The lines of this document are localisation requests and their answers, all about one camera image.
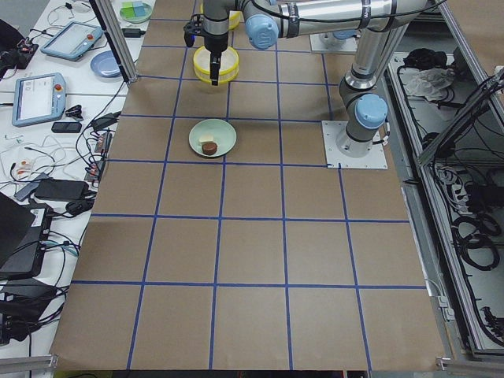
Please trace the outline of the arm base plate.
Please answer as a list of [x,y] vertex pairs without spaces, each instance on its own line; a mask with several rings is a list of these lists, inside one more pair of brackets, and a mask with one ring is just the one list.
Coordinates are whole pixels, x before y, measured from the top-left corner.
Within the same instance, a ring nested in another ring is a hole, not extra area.
[[330,169],[387,169],[380,133],[368,142],[356,142],[347,135],[346,121],[321,122],[326,166]]
[[321,54],[355,54],[357,51],[357,30],[331,31],[309,36],[311,50]]

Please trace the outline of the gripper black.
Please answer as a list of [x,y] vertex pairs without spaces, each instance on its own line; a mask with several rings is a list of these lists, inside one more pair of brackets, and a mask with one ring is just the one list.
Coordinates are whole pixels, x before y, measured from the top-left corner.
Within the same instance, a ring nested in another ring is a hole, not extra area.
[[[184,25],[184,42],[193,47],[197,37],[203,37],[207,50],[226,50],[228,46],[228,17],[213,19],[203,13],[193,14]],[[221,69],[221,53],[210,53],[209,78],[211,84],[218,85]]]

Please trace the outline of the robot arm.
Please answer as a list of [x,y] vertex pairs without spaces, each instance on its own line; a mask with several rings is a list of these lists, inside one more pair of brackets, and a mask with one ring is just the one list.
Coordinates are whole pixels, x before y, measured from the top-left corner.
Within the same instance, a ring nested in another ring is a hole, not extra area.
[[385,101],[373,88],[408,24],[428,8],[426,1],[205,1],[183,28],[187,46],[200,36],[209,51],[209,78],[218,84],[221,55],[228,47],[229,17],[240,11],[250,44],[266,50],[278,39],[357,30],[361,33],[352,66],[339,94],[349,118],[336,143],[340,152],[363,158],[387,117]]

